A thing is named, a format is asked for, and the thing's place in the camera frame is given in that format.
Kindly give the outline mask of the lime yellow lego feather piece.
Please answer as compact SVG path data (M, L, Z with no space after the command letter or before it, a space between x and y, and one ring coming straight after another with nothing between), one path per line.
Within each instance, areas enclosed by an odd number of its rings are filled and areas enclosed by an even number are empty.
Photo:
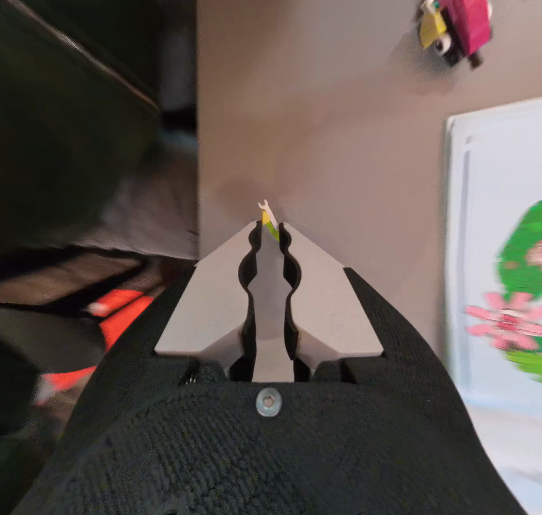
M264 199L263 202L259 203L259 208L261 209L262 225L267 227L269 233L277 242L280 242L279 223L272 209L269 207L268 201Z

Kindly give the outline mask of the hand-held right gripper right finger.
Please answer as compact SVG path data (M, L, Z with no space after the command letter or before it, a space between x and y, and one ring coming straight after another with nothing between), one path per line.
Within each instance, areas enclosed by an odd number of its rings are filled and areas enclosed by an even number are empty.
M384 349L345 267L288 223L279 225L285 302L284 342L295 381L325 362L380 357Z

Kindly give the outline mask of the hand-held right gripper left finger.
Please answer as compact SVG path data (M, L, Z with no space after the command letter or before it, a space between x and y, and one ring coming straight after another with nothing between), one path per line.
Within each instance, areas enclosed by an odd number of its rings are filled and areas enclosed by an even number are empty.
M262 222L252 221L200 260L154 351L218 362L232 381L252 381L256 318L250 284L257 275Z

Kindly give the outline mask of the dark furniture panel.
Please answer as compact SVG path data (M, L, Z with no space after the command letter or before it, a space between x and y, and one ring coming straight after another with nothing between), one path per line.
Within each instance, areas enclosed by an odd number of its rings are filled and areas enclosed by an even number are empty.
M74 241L159 125L155 0L1 0L1 254Z

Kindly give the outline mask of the orange plastic object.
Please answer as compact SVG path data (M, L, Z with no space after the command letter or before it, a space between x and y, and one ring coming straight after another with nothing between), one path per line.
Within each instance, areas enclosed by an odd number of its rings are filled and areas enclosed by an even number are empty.
M98 319L108 352L118 338L153 302L154 297L141 291L114 289L98 301L91 303L90 312ZM49 373L40 377L35 403L43 405L51 397L62 391L81 385L88 379L97 366L79 369L67 373Z

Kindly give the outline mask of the lego instruction booklet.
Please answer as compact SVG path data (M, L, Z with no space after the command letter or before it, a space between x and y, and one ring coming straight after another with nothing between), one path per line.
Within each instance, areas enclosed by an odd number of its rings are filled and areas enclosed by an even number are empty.
M446 357L465 403L541 416L541 98L445 123Z

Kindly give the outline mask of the pink yellow lego bird model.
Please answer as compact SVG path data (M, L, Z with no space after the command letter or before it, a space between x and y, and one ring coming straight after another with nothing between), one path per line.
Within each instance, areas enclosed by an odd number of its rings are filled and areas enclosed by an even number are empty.
M422 0L416 15L419 44L451 68L466 60L478 69L481 50L493 37L492 11L489 0Z

